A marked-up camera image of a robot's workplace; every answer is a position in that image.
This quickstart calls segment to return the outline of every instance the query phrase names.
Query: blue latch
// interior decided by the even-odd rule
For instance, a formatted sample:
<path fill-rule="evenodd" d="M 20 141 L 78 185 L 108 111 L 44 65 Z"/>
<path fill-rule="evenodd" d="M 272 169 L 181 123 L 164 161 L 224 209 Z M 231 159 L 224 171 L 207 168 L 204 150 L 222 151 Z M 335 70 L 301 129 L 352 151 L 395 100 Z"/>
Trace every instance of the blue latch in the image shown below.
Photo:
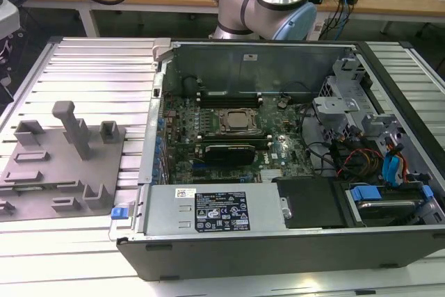
<path fill-rule="evenodd" d="M 111 210 L 111 219 L 128 219 L 129 208 L 116 207 Z"/>
<path fill-rule="evenodd" d="M 382 169 L 383 180 L 389 182 L 393 187 L 398 186 L 396 182 L 396 175 L 398 167 L 401 164 L 400 162 L 401 160 L 398 156 L 393 156 L 390 153 L 387 153 L 385 159 L 383 160 L 383 169 Z"/>
<path fill-rule="evenodd" d="M 382 199 L 377 186 L 356 186 L 351 189 L 350 193 L 355 202 Z"/>
<path fill-rule="evenodd" d="M 432 190 L 431 190 L 431 188 L 429 186 L 423 185 L 422 186 L 422 190 L 423 190 L 423 193 L 425 194 L 427 200 L 429 200 L 429 199 L 434 197 L 434 194 L 432 193 Z"/>

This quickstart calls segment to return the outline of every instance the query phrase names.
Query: white sticker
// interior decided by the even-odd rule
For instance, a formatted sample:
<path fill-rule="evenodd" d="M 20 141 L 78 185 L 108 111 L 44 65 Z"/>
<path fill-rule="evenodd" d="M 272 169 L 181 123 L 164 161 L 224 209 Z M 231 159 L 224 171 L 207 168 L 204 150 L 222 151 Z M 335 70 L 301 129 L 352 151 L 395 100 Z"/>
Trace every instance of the white sticker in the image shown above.
<path fill-rule="evenodd" d="M 256 54 L 246 54 L 243 57 L 244 61 L 257 61 L 258 60 L 258 55 Z"/>
<path fill-rule="evenodd" d="M 176 188 L 176 198 L 195 198 L 196 188 Z"/>

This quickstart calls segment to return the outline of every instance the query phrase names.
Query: cpu socket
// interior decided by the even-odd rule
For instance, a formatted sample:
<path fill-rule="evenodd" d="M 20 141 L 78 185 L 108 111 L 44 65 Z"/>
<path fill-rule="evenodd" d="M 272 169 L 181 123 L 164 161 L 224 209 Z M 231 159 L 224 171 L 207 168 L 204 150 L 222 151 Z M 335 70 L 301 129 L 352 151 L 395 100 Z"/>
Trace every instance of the cpu socket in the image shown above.
<path fill-rule="evenodd" d="M 257 129 L 252 109 L 227 109 L 219 112 L 220 133 L 250 132 Z"/>

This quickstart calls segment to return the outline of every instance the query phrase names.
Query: motherboard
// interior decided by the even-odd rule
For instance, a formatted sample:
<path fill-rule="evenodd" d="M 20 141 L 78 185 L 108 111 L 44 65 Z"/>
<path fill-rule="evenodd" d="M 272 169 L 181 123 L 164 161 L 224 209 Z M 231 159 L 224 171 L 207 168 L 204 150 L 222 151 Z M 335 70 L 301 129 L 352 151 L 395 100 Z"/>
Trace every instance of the motherboard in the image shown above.
<path fill-rule="evenodd" d="M 169 184 L 271 182 L 314 174 L 298 134 L 296 107 L 280 106 L 280 96 L 263 96 L 257 105 L 200 100 L 165 96 Z M 212 108 L 217 106 L 230 108 Z"/>

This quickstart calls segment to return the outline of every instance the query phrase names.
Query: power supply label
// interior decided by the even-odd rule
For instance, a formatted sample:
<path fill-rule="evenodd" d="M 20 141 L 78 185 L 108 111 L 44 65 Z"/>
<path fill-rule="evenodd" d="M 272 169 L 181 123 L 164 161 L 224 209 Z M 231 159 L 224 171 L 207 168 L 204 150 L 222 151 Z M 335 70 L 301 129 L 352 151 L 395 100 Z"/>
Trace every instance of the power supply label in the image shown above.
<path fill-rule="evenodd" d="M 244 192 L 196 193 L 195 211 L 195 230 L 198 232 L 250 230 Z"/>

